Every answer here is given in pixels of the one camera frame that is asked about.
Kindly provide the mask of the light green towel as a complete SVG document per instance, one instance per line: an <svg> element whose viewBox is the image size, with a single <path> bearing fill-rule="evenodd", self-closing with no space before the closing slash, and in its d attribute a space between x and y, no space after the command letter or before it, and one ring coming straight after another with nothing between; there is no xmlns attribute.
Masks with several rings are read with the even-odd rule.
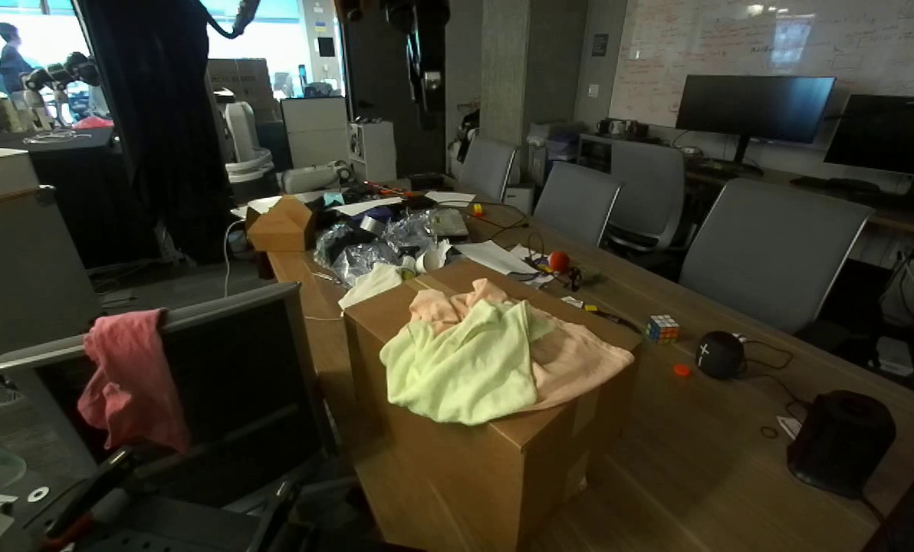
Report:
<svg viewBox="0 0 914 552"><path fill-rule="evenodd" d="M524 299L421 291L382 342L387 401L436 423L477 427L537 405L531 347L554 329Z"/></svg>

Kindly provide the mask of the pink towel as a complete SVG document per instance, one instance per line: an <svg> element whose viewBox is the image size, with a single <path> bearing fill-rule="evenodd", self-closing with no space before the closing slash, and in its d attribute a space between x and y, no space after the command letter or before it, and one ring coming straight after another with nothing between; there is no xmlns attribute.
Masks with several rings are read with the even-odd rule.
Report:
<svg viewBox="0 0 914 552"><path fill-rule="evenodd" d="M84 338L95 364L76 398L81 417L105 431L105 448L151 440L189 448L189 430L161 348L161 310L98 315Z"/></svg>

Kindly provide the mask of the clear plastic bags pile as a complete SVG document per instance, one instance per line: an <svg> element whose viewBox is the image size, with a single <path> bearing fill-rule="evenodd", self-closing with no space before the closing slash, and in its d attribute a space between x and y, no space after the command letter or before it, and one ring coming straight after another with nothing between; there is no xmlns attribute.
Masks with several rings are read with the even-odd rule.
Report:
<svg viewBox="0 0 914 552"><path fill-rule="evenodd" d="M338 220L314 248L314 260L330 270L340 281L359 281L374 266L430 274L445 266L447 253L450 241L436 236L423 215L387 224L372 215L362 220Z"/></svg>

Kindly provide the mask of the white cloth on table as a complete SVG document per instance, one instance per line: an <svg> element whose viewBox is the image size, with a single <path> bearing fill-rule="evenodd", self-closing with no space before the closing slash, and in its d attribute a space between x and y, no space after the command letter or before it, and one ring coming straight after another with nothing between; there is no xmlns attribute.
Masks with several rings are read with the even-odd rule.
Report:
<svg viewBox="0 0 914 552"><path fill-rule="evenodd" d="M396 263L374 263L362 280L348 286L348 291L338 299L338 306L348 310L400 286L403 286L403 274Z"/></svg>

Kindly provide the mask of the red ball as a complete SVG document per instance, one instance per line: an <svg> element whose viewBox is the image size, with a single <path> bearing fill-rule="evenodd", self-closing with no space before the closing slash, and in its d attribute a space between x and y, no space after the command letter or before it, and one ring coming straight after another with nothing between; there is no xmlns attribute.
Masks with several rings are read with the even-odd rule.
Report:
<svg viewBox="0 0 914 552"><path fill-rule="evenodd" d="M566 274L571 270L571 256L565 250L549 250L546 263L552 274Z"/></svg>

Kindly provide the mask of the far grey office chair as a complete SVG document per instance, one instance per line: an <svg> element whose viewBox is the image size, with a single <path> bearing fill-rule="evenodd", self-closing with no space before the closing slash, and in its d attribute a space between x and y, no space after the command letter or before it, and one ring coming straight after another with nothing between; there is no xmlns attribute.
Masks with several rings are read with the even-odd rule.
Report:
<svg viewBox="0 0 914 552"><path fill-rule="evenodd" d="M532 206L532 220L576 241L599 246L607 232L619 188L607 172L554 162Z"/></svg>

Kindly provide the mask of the middle grey office chair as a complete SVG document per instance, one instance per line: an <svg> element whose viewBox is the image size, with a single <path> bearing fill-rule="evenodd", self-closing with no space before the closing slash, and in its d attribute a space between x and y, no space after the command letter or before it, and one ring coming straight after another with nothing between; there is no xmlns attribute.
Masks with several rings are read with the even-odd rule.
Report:
<svg viewBox="0 0 914 552"><path fill-rule="evenodd" d="M610 215L612 236L642 250L666 248L685 212L685 153L661 144L615 141L610 178L619 183Z"/></svg>

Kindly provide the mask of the large cardboard box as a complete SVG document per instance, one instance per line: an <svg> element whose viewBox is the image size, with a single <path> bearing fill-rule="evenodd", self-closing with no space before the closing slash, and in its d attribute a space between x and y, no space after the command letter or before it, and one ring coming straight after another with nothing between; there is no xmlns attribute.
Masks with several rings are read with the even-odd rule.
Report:
<svg viewBox="0 0 914 552"><path fill-rule="evenodd" d="M410 320L421 291L459 294L487 280L512 299L581 321L612 347L637 338L509 276L457 260L348 306L348 398L338 427L389 542L427 552L524 552L532 534L587 486L624 414L635 364L549 410L485 427L416 417L387 398L382 342Z"/></svg>

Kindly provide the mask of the colourful puzzle cube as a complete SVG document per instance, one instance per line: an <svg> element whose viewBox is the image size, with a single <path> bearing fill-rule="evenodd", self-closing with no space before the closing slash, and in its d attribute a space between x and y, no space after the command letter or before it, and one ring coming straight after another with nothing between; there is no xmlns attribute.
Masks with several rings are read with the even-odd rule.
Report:
<svg viewBox="0 0 914 552"><path fill-rule="evenodd" d="M680 321L668 311L656 311L648 320L651 341L675 341L680 334Z"/></svg>

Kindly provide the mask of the grey mesh office chair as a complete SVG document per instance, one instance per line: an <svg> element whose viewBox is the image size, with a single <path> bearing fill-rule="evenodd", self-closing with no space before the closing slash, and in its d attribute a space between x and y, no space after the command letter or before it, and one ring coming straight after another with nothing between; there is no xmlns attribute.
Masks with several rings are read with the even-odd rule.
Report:
<svg viewBox="0 0 914 552"><path fill-rule="evenodd" d="M0 354L0 372L95 372L84 334ZM9 479L0 552L266 552L330 430L295 286L161 310L187 450L105 448L87 479Z"/></svg>

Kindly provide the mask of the near grey office chair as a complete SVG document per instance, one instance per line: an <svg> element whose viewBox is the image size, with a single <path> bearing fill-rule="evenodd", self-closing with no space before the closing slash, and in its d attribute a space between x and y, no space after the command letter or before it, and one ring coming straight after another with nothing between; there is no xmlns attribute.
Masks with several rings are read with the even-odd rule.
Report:
<svg viewBox="0 0 914 552"><path fill-rule="evenodd" d="M865 206L736 178L698 224L680 281L779 331L800 331L819 315L865 224Z"/></svg>

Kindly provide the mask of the left black monitor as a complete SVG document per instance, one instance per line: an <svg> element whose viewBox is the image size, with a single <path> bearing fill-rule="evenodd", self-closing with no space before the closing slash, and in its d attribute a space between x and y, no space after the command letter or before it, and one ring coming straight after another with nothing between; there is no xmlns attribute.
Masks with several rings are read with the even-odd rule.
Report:
<svg viewBox="0 0 914 552"><path fill-rule="evenodd" d="M677 127L810 141L830 100L830 76L686 76Z"/></svg>

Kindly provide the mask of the black monitor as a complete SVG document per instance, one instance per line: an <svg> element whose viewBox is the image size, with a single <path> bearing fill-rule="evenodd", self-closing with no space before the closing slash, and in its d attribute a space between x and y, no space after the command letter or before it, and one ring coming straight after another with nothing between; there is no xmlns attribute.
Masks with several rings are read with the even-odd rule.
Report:
<svg viewBox="0 0 914 552"><path fill-rule="evenodd" d="M830 100L830 76L686 76L677 127L810 141Z"/></svg>
<svg viewBox="0 0 914 552"><path fill-rule="evenodd" d="M850 95L824 159L914 175L914 99Z"/></svg>

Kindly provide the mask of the right black monitor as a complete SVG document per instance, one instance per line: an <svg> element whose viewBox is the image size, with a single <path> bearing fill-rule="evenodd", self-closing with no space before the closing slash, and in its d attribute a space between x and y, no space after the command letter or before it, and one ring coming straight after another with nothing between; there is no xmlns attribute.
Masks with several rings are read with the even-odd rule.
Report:
<svg viewBox="0 0 914 552"><path fill-rule="evenodd" d="M914 175L914 99L850 95L824 159Z"/></svg>

